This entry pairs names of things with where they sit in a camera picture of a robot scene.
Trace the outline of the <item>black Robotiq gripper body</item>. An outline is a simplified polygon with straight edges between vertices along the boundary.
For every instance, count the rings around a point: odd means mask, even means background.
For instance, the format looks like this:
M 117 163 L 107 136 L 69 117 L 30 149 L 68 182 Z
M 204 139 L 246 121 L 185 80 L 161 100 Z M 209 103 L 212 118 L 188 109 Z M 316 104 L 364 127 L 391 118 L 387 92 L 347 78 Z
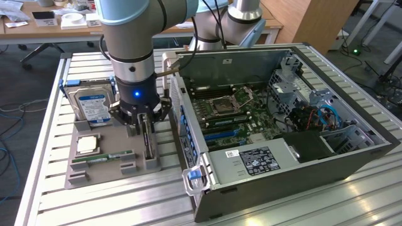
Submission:
M 137 111 L 145 111 L 145 106 L 148 106 L 148 109 L 155 109 L 159 104 L 155 74 L 139 82 L 127 82 L 116 78 L 116 84 L 123 109 L 132 111 L 132 107 L 136 107 Z

